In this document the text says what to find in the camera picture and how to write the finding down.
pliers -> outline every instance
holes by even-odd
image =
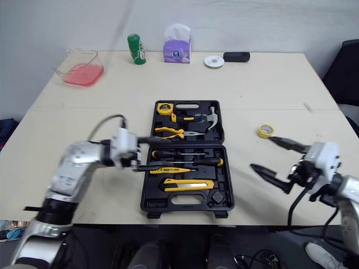
[[[168,127],[156,128],[155,132],[171,132],[171,133],[174,133],[174,135],[172,135],[172,136],[161,137],[163,139],[169,139],[169,138],[175,138],[175,137],[179,137],[180,139],[184,139],[185,136],[203,136],[203,135],[205,135],[205,133],[199,133],[199,132],[195,132],[195,131],[185,131],[183,129],[176,130],[176,129],[168,128]]]

black remote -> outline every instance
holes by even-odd
[[[225,62],[248,62],[251,58],[249,52],[225,52],[223,53],[223,59]]]

clear plastic container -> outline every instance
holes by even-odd
[[[69,85],[88,87],[96,83],[104,67],[96,50],[68,50],[65,60],[54,67],[62,81]]]

table surface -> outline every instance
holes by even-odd
[[[248,63],[206,68],[203,59],[213,54],[220,55],[192,53],[191,64],[177,64],[163,63],[160,52],[149,52],[148,62],[136,66],[129,52],[100,52],[106,72],[89,88],[64,85],[54,75],[0,154],[0,219],[34,217],[22,209],[41,205],[64,149],[86,139],[102,118],[124,114],[130,130],[147,136],[157,100],[220,102],[236,202],[229,217],[215,219],[212,212],[192,211],[149,220],[140,209],[144,174],[105,168],[94,174],[75,223],[286,225],[300,187],[286,195],[249,164],[269,167],[284,179],[301,155],[259,138],[256,130],[265,123],[275,128],[275,135],[302,143],[337,142],[343,162],[339,172],[359,177],[359,140],[303,54],[252,53]],[[116,128],[116,120],[109,122],[95,138],[110,138]],[[146,152],[144,146],[143,161]],[[293,224],[322,225],[332,212],[305,197]]]

sneaker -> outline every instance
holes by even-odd
[[[338,262],[333,255],[317,244],[307,243],[305,251],[314,262],[323,266],[325,269],[348,269],[343,266],[342,263]]]

